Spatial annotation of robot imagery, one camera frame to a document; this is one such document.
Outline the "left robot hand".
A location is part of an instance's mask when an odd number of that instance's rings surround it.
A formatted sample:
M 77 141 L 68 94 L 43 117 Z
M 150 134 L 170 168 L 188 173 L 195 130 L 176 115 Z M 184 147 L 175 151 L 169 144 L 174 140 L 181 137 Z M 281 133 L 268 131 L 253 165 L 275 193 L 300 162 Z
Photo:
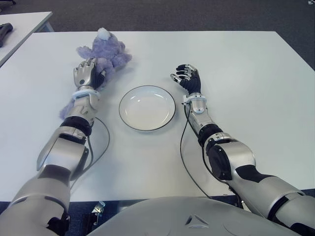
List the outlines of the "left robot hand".
M 105 76 L 102 72 L 97 72 L 97 59 L 88 59 L 81 62 L 73 69 L 74 83 L 78 90 L 97 90 L 103 84 Z

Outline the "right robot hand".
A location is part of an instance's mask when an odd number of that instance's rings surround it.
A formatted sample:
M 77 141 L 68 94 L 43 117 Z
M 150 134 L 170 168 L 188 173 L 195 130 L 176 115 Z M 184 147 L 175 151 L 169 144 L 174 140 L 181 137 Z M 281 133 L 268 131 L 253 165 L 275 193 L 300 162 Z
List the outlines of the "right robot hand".
M 190 64 L 181 64 L 170 78 L 188 91 L 189 94 L 201 93 L 201 80 L 198 70 Z

